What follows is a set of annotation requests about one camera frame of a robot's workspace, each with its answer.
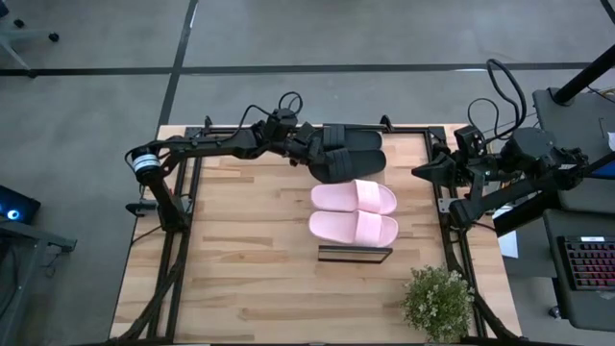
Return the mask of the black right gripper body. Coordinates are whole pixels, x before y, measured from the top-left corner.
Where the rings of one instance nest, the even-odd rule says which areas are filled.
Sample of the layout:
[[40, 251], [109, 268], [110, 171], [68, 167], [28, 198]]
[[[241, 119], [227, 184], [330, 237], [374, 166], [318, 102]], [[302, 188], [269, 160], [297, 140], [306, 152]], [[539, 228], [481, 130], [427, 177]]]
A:
[[468, 187], [469, 192], [465, 198], [471, 202], [477, 202], [483, 192], [486, 180], [486, 157], [468, 159], [459, 163], [455, 171], [455, 189]]

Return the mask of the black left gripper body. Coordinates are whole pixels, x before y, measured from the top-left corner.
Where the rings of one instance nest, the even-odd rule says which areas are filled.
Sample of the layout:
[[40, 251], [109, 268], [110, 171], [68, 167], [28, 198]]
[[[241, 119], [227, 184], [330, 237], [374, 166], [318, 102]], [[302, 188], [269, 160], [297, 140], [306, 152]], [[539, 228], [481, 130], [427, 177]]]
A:
[[309, 123], [304, 123], [287, 140], [287, 156], [291, 166], [309, 165], [317, 154], [317, 147], [311, 142], [311, 136], [316, 129]]

